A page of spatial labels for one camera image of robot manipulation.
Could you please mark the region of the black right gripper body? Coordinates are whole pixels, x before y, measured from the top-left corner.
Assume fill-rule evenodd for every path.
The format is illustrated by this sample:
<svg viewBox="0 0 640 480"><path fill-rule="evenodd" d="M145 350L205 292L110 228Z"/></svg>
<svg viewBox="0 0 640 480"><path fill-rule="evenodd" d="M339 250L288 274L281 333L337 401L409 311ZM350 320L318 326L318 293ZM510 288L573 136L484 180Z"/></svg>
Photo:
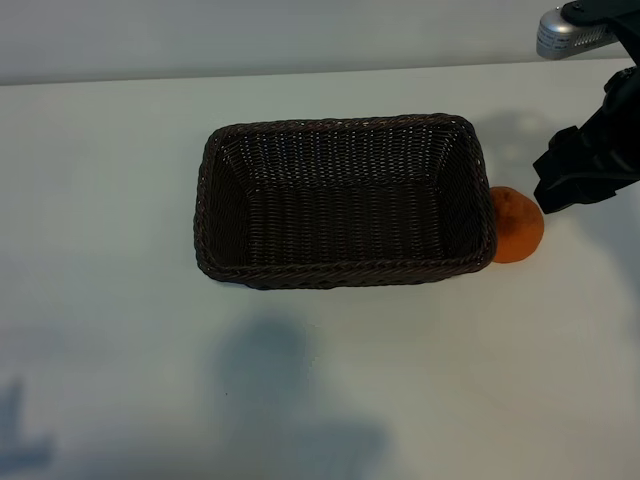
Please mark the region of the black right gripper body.
<svg viewBox="0 0 640 480"><path fill-rule="evenodd" d="M593 151L585 199L609 199L639 181L639 67L616 72L604 86L602 106L585 124Z"/></svg>

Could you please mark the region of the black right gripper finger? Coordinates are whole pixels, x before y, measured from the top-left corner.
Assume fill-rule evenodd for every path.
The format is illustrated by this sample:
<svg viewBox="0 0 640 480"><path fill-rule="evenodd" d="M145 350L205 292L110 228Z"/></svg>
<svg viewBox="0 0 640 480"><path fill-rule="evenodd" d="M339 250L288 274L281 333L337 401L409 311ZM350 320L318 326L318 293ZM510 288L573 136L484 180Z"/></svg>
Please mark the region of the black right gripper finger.
<svg viewBox="0 0 640 480"><path fill-rule="evenodd" d="M543 174L534 190L545 214L560 212L576 204L589 205L606 199L606 179L597 173Z"/></svg>
<svg viewBox="0 0 640 480"><path fill-rule="evenodd" d="M534 162L540 183L564 183L586 178L583 132L571 126L556 132L547 151Z"/></svg>

